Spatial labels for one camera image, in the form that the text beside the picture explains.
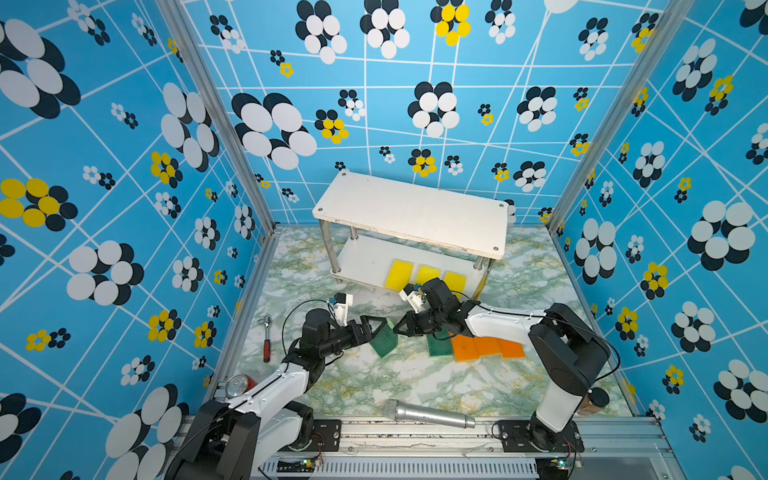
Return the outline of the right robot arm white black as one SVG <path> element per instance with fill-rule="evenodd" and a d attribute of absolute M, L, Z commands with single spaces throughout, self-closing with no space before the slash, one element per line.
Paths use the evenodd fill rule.
<path fill-rule="evenodd" d="M 434 278 L 426 284 L 408 284 L 399 292 L 411 310 L 394 331 L 408 337 L 447 331 L 457 337 L 491 338 L 518 343 L 533 350 L 549 384 L 530 430 L 559 434 L 598 380 L 613 348 L 565 304 L 545 310 L 511 311 L 478 300 L 465 299 L 446 282 Z"/>

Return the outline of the yellow sponge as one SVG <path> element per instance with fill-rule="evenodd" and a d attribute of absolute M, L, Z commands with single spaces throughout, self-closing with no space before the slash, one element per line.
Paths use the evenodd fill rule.
<path fill-rule="evenodd" d="M 428 265 L 421 265 L 415 279 L 415 284 L 424 285 L 428 281 L 440 278 L 441 271 Z"/>
<path fill-rule="evenodd" d="M 410 283 L 413 267 L 412 262 L 394 260 L 385 279 L 384 287 L 395 292 L 403 290 Z"/>
<path fill-rule="evenodd" d="M 463 295 L 467 284 L 467 277 L 465 275 L 447 271 L 444 274 L 443 281 L 448 289 L 455 295 Z"/>

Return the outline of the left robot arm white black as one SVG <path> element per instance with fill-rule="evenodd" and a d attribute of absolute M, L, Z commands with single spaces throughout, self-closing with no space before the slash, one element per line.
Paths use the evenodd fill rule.
<path fill-rule="evenodd" d="M 280 449 L 307 443 L 313 410 L 297 398 L 314 386 L 331 356 L 371 342 L 387 326 L 385 318 L 368 315 L 341 325 L 326 309 L 310 310 L 301 336 L 270 376 L 239 395 L 201 406 L 165 477 L 249 479 Z"/>

